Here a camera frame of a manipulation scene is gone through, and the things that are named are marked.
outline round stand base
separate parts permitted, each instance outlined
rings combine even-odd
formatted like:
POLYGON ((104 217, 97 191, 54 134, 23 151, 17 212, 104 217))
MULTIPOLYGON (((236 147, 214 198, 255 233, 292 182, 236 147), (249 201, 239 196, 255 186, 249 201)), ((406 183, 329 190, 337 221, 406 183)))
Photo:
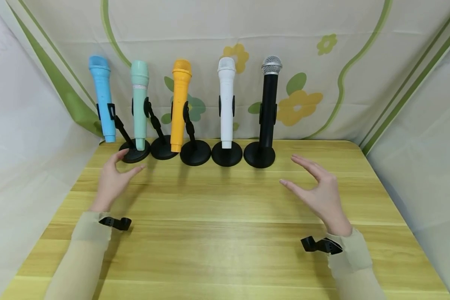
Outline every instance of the round stand base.
POLYGON ((222 149, 222 142, 216 143, 212 149, 213 161, 222 167, 232 167, 240 163, 242 156, 242 148, 235 142, 232 142, 231 149, 222 149))
POLYGON ((137 163, 144 158, 147 157, 147 155, 150 153, 150 143, 148 141, 145 141, 145 150, 144 151, 138 151, 137 148, 135 148, 135 139, 132 140, 133 147, 130 147, 127 142, 123 143, 120 146, 120 150, 129 148, 128 153, 124 156, 122 161, 126 164, 134 164, 137 163))
POLYGON ((196 143, 197 149, 194 149, 192 142, 186 142, 185 145, 182 146, 182 151, 180 152, 180 158, 183 163, 192 167, 203 165, 212 155, 212 151, 210 150, 208 143, 200 140, 197 140, 196 143))
POLYGON ((150 148, 152 156, 159 160, 167 160, 174 158, 178 153, 172 152, 170 148, 170 135, 165 136, 165 143, 162 143, 160 139, 156 139, 152 142, 150 148))
POLYGON ((275 151, 272 147, 259 148, 259 142, 253 142, 245 147, 243 157, 247 164, 254 168, 267 168, 275 161, 275 151))

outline finger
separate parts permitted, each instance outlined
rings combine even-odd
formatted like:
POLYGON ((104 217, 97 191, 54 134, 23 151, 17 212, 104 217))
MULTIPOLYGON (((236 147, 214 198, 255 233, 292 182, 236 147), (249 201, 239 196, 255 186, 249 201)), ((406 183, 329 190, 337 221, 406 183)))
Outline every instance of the finger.
POLYGON ((326 171, 321 170, 319 167, 317 167, 316 164, 314 164, 313 162, 311 162, 309 160, 302 160, 297 157, 292 157, 292 161, 295 164, 298 164, 298 165, 301 165, 302 167, 304 167, 304 169, 307 170, 308 173, 310 173, 313 177, 315 177, 315 179, 319 182, 326 175, 326 171))
POLYGON ((328 172, 324 167, 322 167, 321 165, 317 164, 317 163, 314 162, 313 160, 310 160, 310 159, 308 159, 308 158, 304 158, 304 157, 302 157, 302 156, 300 156, 300 155, 298 155, 298 154, 294 154, 294 155, 292 155, 292 157, 294 157, 294 158, 299 158, 299 159, 301 159, 301 160, 303 160, 303 161, 307 161, 307 162, 309 162, 309 163, 312 163, 312 164, 316 165, 317 168, 319 168, 320 170, 325 171, 325 172, 328 172))
POLYGON ((294 184, 291 181, 281 179, 280 183, 285 186, 287 189, 289 189, 292 193, 297 195, 300 199, 302 199, 304 202, 307 202, 307 196, 309 191, 302 189, 300 186, 294 184))
POLYGON ((123 176, 127 177, 128 180, 131 180, 136 174, 140 173, 145 168, 145 165, 140 165, 139 167, 134 167, 132 170, 123 173, 123 176))
POLYGON ((122 160, 125 157, 125 155, 128 153, 128 150, 129 149, 126 148, 114 153, 105 164, 115 165, 118 161, 122 160))

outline silver microphone grille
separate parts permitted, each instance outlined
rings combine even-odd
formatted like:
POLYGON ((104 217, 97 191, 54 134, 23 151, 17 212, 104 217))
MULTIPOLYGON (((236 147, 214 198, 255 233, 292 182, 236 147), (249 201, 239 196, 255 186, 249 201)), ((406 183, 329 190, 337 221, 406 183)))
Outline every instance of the silver microphone grille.
POLYGON ((231 57, 222 57, 218 61, 218 70, 235 70, 235 61, 231 57))
POLYGON ((270 55, 263 61, 262 72, 264 75, 276 74, 282 69, 282 61, 276 55, 270 55))

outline stand arm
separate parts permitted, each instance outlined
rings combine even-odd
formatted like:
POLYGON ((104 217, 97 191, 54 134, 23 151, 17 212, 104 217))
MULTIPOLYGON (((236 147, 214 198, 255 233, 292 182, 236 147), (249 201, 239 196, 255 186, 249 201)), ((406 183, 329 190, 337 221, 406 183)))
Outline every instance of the stand arm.
POLYGON ((128 147, 130 149, 135 148, 135 144, 132 142, 132 139, 130 139, 130 136, 126 132, 125 127, 123 126, 122 120, 120 120, 120 118, 116 114, 114 116, 114 120, 115 120, 115 128, 117 128, 118 131, 120 131, 120 133, 123 135, 125 141, 128 144, 128 147))
POLYGON ((183 108, 183 120, 185 121, 185 129, 187 130, 187 135, 190 137, 190 142, 193 149, 197 149, 197 141, 195 139, 195 128, 193 127, 192 121, 190 121, 190 114, 188 113, 188 101, 185 102, 183 108))
POLYGON ((153 129, 155 129, 155 131, 157 132, 160 142, 162 144, 166 144, 166 139, 165 139, 164 133, 162 132, 162 125, 160 124, 160 121, 153 113, 152 104, 148 100, 148 97, 146 97, 146 99, 145 99, 145 105, 143 107, 143 110, 145 112, 145 115, 148 118, 150 118, 150 122, 152 123, 153 129))

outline white fabric wall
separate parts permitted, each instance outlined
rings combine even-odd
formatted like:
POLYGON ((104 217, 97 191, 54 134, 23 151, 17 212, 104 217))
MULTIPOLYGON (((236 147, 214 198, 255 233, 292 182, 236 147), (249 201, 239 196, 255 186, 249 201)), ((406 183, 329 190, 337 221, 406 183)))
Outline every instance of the white fabric wall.
POLYGON ((450 291, 450 52, 367 157, 450 291))
MULTIPOLYGON (((112 98, 131 135, 130 62, 149 64, 150 101, 170 133, 173 84, 165 77, 172 77, 177 58, 190 60, 190 118, 200 138, 220 134, 216 70, 222 55, 234 57, 241 69, 234 83, 234 137, 258 136, 260 66, 274 54, 283 63, 275 138, 360 142, 386 107, 383 94, 400 85, 450 16, 450 0, 2 2, 92 110, 88 58, 108 58, 112 98)), ((1 16, 7 23, 16 19, 10 12, 1 16)), ((151 126, 148 134, 156 136, 151 126)))
POLYGON ((0 19, 0 295, 98 143, 0 19))

